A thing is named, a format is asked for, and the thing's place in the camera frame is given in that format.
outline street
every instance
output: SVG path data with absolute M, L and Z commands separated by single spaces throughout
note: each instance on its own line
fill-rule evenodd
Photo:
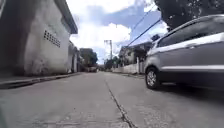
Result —
M 5 128 L 223 128 L 222 92 L 164 86 L 112 73 L 0 90 Z

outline tree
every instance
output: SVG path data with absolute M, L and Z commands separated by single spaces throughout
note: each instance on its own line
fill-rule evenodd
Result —
M 224 13 L 223 0 L 155 0 L 170 30 L 201 16 Z
M 96 52 L 91 48 L 81 48 L 80 55 L 83 57 L 84 65 L 86 67 L 92 67 L 96 65 L 96 62 L 98 61 Z

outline silver car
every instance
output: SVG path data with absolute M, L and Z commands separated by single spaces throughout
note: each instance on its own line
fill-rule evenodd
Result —
M 145 74 L 149 89 L 163 82 L 224 84 L 224 15 L 195 19 L 159 39 L 147 53 Z

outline tire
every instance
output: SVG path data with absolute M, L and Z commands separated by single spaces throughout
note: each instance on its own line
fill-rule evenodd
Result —
M 146 87 L 151 90 L 157 90 L 161 86 L 159 80 L 159 71 L 156 68 L 148 68 L 145 74 Z

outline window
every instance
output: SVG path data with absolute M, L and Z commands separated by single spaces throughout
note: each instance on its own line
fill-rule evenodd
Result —
M 162 39 L 158 47 L 169 46 L 220 32 L 224 32 L 224 18 L 212 18 L 181 28 Z
M 61 42 L 46 30 L 44 32 L 44 39 L 50 41 L 51 43 L 53 43 L 54 45 L 56 45 L 59 48 L 61 46 Z

